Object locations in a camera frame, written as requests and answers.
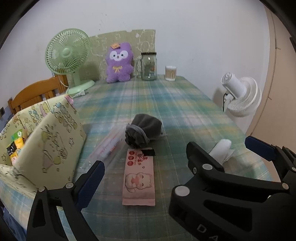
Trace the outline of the white cloth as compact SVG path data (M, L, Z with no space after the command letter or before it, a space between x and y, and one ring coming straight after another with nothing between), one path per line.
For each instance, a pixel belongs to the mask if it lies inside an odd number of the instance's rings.
M210 151L209 155L219 164L223 165L234 153L231 145L232 142L229 139L221 139Z

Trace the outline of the green tissue pack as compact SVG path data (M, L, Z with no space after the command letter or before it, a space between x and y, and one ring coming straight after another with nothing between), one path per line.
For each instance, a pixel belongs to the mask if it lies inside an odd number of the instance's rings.
M19 138L25 138L25 134L24 134L23 129L20 129L20 130L16 131L11 136L12 141L18 140Z

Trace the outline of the yellow black packet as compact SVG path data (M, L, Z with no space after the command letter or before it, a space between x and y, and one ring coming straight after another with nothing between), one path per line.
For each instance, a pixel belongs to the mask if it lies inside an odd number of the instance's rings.
M14 165L18 159L21 149L24 147L24 138L17 138L6 148L7 153L10 157L12 165Z

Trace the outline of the yellow cartoon fabric storage box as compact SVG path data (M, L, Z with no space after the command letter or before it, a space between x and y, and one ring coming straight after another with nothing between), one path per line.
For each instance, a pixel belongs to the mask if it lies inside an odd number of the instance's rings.
M6 148L23 129L25 145L12 165ZM1 131L1 181L34 198L41 186L59 189L71 182L86 133L73 99L59 95L17 112Z

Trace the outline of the plaid tablecloth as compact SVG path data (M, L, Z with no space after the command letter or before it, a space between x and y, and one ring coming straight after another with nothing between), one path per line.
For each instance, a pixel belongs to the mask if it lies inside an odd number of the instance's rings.
M271 180L263 160L246 149L240 128L184 77L172 82L98 81L86 95L74 99L74 106L87 135L75 177L83 173L83 162L114 126L130 123L139 113L154 116L163 124L164 135L152 143L156 205L122 204L123 150L82 211L99 240L192 240L168 213L172 188L192 178L186 157L190 141L210 151L221 139L229 139L234 154L225 163L227 173Z

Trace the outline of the clear plastic zip bag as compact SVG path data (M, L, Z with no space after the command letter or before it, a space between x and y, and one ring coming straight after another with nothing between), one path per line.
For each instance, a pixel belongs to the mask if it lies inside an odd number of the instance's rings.
M95 161L102 161L105 169L110 169L120 158L125 147L125 127L113 127L109 134L95 146L92 153L80 165L85 172L88 171Z

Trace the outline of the grey knitted pouch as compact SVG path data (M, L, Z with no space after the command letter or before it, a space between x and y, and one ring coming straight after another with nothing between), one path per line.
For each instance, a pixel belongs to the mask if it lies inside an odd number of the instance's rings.
M162 134L162 122L153 116L137 114L125 129L125 142L135 149L146 148Z

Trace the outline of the wooden chair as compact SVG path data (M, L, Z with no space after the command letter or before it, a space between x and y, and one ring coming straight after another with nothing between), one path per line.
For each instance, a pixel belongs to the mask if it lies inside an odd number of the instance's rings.
M12 114L16 114L33 104L56 97L66 91L68 80L66 75L55 75L46 80L37 81L21 90L14 99L8 100Z

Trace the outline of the cotton swab container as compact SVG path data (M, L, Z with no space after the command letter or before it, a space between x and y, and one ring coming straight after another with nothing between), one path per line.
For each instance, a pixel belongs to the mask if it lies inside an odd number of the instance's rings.
M177 67L176 66L166 66L165 67L165 80L175 81L177 76Z

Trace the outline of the glass mason jar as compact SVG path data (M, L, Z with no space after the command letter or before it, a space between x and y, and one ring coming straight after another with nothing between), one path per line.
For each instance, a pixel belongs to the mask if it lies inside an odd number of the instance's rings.
M141 58L135 64L141 79L145 81L156 80L157 78L157 53L143 52Z

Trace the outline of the purple plush bear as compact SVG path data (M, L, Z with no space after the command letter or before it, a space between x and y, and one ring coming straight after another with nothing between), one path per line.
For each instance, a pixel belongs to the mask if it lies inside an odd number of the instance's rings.
M106 54L107 83L127 82L133 73L133 52L129 42L114 43Z

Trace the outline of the green desk fan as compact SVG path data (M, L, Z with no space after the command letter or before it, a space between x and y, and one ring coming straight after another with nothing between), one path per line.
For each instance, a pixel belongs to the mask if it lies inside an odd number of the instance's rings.
M66 93L79 96L95 85L93 80L81 81L79 68L83 66L90 53L88 35L79 29L65 29L56 34L49 42L45 52L45 63L57 75L72 74L74 86Z

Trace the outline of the patterned beige cardboard panel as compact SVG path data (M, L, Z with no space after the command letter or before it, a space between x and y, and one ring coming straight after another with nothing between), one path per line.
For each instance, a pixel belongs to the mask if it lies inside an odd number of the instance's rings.
M154 52L156 31L154 29L138 29L116 31L91 36L90 53L84 65L79 69L82 80L106 80L106 54L113 43L129 42L133 52L134 66L140 66L140 59L144 52Z

